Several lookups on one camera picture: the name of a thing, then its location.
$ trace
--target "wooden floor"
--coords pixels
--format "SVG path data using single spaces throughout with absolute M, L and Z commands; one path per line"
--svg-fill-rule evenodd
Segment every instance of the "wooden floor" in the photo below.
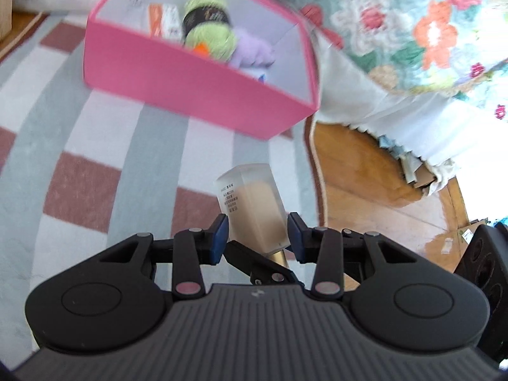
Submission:
M 33 18 L 14 13 L 13 31 L 0 43 L 0 51 Z M 340 125 L 318 125 L 315 142 L 329 226 L 379 231 L 453 271 L 464 250 L 454 232 L 468 224 L 456 180 L 424 197 L 405 183 L 398 162 L 371 136 Z

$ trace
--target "black yarn label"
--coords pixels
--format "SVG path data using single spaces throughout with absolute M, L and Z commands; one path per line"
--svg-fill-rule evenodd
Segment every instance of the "black yarn label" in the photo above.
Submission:
M 189 11 L 184 18 L 185 36 L 187 37 L 187 34 L 189 34 L 194 27 L 207 21 L 229 24 L 228 15 L 221 8 L 210 5 L 197 7 Z

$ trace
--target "green yarn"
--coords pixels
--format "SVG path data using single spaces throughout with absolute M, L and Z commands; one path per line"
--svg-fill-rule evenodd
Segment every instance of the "green yarn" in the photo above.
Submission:
M 185 16 L 195 8 L 207 6 L 226 9 L 224 0 L 190 0 L 185 4 Z M 229 25 L 209 21 L 194 27 L 185 39 L 185 46 L 190 49 L 200 43 L 207 45 L 210 57 L 226 62 L 236 49 L 237 39 Z

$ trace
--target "black device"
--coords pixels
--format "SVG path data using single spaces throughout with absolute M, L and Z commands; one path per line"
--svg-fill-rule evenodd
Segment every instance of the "black device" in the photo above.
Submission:
M 310 228 L 289 214 L 291 250 L 316 263 L 306 290 L 289 269 L 228 242 L 228 218 L 173 239 L 134 235 L 29 295 L 41 349 L 21 381 L 494 380 L 476 348 L 489 303 L 471 282 L 387 237 Z M 215 284 L 224 254 L 251 285 Z M 153 282 L 172 263 L 171 291 Z M 344 291 L 344 274 L 360 286 Z
M 478 348 L 496 362 L 508 358 L 508 229 L 480 225 L 455 273 L 487 296 L 490 318 Z

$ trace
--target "beige liquid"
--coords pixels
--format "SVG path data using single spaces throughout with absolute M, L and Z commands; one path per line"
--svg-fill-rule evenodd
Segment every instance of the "beige liquid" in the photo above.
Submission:
M 270 255 L 285 246 L 288 239 L 286 221 L 270 185 L 253 182 L 235 188 L 230 196 L 233 208 L 229 208 L 230 239 L 262 255 Z

